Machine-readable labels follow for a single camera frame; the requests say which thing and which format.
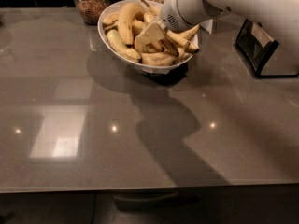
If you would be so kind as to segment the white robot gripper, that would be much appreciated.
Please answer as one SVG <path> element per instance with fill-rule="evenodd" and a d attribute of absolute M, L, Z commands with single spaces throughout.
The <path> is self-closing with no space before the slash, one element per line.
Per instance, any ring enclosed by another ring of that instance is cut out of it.
<path fill-rule="evenodd" d="M 165 0 L 160 11 L 160 20 L 151 21 L 136 37 L 149 44 L 165 38 L 166 29 L 186 31 L 201 22 L 216 19 L 226 12 L 207 0 Z"/>

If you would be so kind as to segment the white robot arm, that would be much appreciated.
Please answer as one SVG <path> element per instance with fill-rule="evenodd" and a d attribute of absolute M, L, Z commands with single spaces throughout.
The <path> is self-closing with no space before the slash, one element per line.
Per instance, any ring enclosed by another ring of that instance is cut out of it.
<path fill-rule="evenodd" d="M 275 51 L 257 71 L 296 76 L 299 66 L 299 0 L 165 0 L 158 18 L 174 31 L 228 14 L 260 24 L 274 38 Z"/>

